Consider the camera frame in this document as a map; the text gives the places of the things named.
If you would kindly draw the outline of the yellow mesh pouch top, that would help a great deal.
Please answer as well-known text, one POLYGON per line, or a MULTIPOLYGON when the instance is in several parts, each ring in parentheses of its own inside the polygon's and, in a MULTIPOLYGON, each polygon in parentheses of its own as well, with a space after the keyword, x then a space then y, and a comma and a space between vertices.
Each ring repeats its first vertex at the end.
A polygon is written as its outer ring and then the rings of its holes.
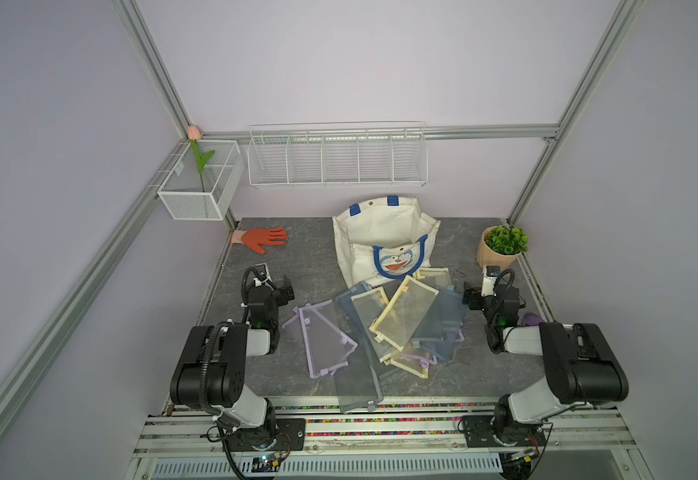
POLYGON ((379 341, 402 351, 434 304, 439 290, 407 276, 380 316, 370 325, 379 341))

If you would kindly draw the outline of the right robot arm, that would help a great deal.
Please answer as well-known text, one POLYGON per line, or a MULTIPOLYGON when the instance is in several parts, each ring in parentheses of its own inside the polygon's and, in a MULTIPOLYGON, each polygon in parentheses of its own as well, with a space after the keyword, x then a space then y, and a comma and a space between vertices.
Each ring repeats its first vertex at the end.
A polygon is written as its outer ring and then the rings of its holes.
POLYGON ((499 285, 491 295, 468 283, 462 303, 483 313, 489 349, 494 354, 536 356, 544 375, 531 386, 500 398, 493 434, 504 439, 520 429, 538 428, 543 421, 578 405, 603 405, 625 400, 629 382, 599 326, 540 322, 522 325, 519 289, 499 285))

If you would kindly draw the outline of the purple mesh pouch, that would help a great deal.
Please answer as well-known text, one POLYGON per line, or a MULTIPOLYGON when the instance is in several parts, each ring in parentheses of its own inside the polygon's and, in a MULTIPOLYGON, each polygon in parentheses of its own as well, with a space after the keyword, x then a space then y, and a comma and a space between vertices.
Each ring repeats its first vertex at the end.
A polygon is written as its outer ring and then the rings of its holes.
POLYGON ((334 375, 349 365, 358 343, 338 325, 338 312, 332 300, 295 307, 281 329, 300 342, 306 355, 311 379, 334 375))

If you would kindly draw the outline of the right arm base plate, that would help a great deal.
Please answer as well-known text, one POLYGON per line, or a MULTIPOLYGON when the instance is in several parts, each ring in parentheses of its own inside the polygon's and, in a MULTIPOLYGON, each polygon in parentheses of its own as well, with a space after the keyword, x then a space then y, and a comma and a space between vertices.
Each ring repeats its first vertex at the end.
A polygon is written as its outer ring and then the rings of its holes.
POLYGON ((457 423, 469 448, 545 447, 547 436, 541 424, 501 424, 494 416, 465 415, 457 423))

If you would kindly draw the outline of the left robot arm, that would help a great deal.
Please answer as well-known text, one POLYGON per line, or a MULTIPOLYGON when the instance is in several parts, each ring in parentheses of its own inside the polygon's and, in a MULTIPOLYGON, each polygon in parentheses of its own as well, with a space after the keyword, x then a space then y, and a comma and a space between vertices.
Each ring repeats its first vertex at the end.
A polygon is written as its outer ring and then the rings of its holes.
POLYGON ((245 384, 246 361, 274 353, 279 308, 295 298, 290 279, 243 283, 243 319, 190 330, 171 378, 173 404, 211 415, 224 434, 259 429, 273 436, 271 402, 245 384))

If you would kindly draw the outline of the grey mesh pouch front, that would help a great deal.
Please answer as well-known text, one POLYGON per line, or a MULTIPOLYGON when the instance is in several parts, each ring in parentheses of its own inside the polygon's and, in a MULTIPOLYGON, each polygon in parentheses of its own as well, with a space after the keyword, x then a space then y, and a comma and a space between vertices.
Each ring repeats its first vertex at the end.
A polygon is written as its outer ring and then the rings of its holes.
POLYGON ((378 377, 364 348, 348 357, 348 365, 336 371, 334 380, 341 413, 373 411, 383 400, 378 377))

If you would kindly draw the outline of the grey blue mesh pouch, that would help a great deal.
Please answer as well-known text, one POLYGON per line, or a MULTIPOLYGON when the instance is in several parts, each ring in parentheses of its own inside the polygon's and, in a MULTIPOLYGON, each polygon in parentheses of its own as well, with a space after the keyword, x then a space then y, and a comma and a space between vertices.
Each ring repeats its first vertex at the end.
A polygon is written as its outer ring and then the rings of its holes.
POLYGON ((360 295, 370 290, 368 284, 364 281, 352 286, 347 291, 337 295, 333 301, 337 307, 342 311, 346 321, 349 323, 351 330, 354 334, 365 335, 365 328, 360 320, 359 314, 354 306, 352 297, 360 295))

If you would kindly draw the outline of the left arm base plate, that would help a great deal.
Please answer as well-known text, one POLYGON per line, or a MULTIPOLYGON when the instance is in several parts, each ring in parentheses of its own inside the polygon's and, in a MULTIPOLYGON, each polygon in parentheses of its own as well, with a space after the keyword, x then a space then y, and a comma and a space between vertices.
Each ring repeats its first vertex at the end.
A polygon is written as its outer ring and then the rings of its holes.
POLYGON ((256 428, 239 429, 225 441, 231 452, 302 451, 306 439, 304 418, 277 418, 256 428))

